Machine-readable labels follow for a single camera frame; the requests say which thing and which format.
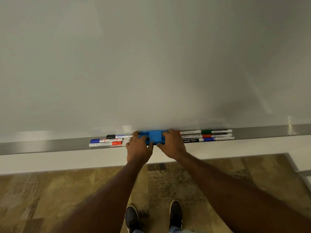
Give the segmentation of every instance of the hand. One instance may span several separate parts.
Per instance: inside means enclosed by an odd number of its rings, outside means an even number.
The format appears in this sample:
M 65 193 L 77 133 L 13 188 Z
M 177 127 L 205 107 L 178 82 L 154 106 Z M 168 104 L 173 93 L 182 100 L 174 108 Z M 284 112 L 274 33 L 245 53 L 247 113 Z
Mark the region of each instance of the hand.
M 146 136 L 142 136 L 140 139 L 138 137 L 139 132 L 133 133 L 130 138 L 130 142 L 126 143 L 127 149 L 127 162 L 132 160 L 138 161 L 140 164 L 144 165 L 148 162 L 153 151 L 153 142 L 151 142 L 147 148 L 146 146 Z
M 165 136 L 165 145 L 158 143 L 157 147 L 168 157 L 177 161 L 179 157 L 187 153 L 183 138 L 179 135 L 178 131 L 169 129 L 168 132 L 163 132 L 162 135 Z

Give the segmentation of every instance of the forearm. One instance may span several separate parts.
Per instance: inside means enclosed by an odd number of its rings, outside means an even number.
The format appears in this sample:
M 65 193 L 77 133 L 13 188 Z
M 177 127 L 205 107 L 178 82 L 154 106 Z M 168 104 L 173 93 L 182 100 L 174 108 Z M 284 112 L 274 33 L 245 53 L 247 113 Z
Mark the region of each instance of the forearm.
M 308 232 L 310 220 L 273 196 L 223 173 L 188 153 L 177 161 L 184 166 L 209 203 L 235 232 Z
M 56 232 L 119 233 L 129 196 L 141 168 L 142 164 L 139 162 L 127 163 L 113 179 L 87 199 Z

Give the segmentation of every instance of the green marker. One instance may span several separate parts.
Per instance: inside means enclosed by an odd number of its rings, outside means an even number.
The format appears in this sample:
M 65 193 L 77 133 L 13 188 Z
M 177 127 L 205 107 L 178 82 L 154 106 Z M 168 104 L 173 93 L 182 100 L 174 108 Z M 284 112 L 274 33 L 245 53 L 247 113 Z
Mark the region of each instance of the green marker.
M 215 134 L 215 133 L 231 133 L 232 129 L 221 129 L 221 130 L 202 130 L 202 134 Z

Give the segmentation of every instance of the left hand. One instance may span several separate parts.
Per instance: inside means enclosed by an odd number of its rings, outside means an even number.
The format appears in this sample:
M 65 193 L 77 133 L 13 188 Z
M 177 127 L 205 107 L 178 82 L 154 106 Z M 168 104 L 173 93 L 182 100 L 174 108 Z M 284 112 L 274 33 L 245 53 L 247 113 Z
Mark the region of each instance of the left hand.
M 130 138 L 130 142 L 126 143 L 127 149 L 127 162 L 136 160 L 142 165 L 148 162 L 153 151 L 153 142 L 151 142 L 147 148 L 146 146 L 146 136 L 142 136 L 140 139 L 138 137 L 139 132 L 133 133 Z

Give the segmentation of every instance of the right hand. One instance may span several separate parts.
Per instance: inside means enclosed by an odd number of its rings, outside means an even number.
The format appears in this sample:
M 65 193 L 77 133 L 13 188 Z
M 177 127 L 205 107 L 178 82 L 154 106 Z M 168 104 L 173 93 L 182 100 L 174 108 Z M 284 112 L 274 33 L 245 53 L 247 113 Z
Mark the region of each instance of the right hand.
M 156 146 L 168 157 L 177 160 L 183 154 L 187 153 L 183 138 L 179 135 L 178 131 L 169 129 L 168 132 L 163 132 L 162 135 L 165 136 L 165 145 L 158 143 Z

